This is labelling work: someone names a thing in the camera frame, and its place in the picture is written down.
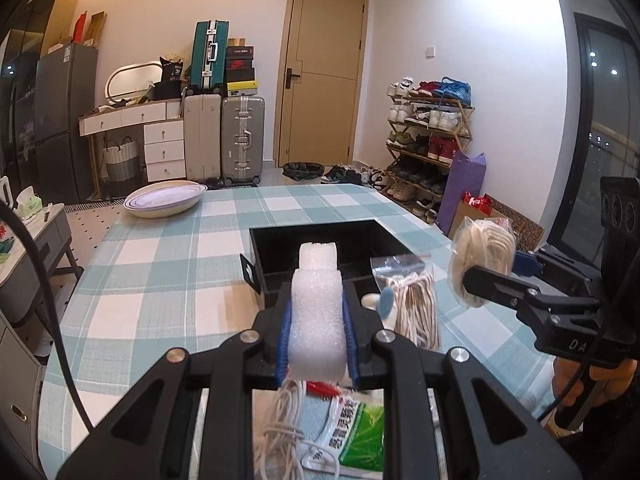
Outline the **person's right hand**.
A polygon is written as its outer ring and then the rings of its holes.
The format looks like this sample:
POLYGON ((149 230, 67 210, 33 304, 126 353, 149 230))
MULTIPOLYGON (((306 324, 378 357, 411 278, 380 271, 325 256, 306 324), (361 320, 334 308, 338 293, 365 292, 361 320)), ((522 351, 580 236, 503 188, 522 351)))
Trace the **person's right hand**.
POLYGON ((552 390, 558 409, 555 423, 576 429, 592 408, 622 396, 636 377, 638 362, 624 359, 616 368, 584 367, 574 361, 555 358, 552 390))

